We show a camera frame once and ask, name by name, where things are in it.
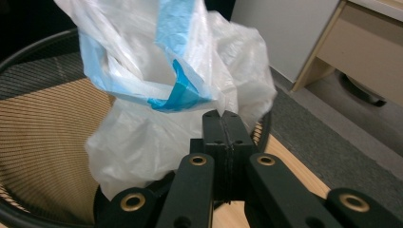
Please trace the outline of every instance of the black mesh trash can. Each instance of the black mesh trash can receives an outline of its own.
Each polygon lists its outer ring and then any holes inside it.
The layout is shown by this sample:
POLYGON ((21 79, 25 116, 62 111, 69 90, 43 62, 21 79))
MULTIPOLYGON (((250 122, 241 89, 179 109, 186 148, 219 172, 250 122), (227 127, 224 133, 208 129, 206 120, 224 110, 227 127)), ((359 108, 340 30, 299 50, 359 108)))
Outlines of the black mesh trash can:
MULTIPOLYGON (((0 65, 0 221, 10 227, 92 227, 98 183, 84 144, 110 109, 83 74, 77 30, 0 65)), ((252 138, 262 151, 270 115, 252 138)))

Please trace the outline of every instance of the office floor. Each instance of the office floor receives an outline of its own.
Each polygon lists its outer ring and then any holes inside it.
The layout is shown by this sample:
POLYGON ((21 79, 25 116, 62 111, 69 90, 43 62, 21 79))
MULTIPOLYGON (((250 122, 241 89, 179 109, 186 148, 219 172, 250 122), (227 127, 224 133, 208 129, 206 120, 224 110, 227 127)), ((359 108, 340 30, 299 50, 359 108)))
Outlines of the office floor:
POLYGON ((272 134, 329 187, 364 192, 403 219, 403 108, 362 102, 338 73, 296 92, 273 76, 272 134))

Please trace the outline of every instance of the plastic bag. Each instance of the plastic bag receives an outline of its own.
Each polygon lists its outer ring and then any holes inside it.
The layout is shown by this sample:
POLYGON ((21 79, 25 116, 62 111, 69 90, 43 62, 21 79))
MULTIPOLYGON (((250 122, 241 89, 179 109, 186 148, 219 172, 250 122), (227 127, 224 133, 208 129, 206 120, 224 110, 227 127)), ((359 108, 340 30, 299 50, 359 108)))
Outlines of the plastic bag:
POLYGON ((55 2, 80 30, 86 76, 119 98, 86 143, 110 200, 176 169, 204 112, 239 113, 252 130, 272 106, 263 39, 202 0, 55 2))

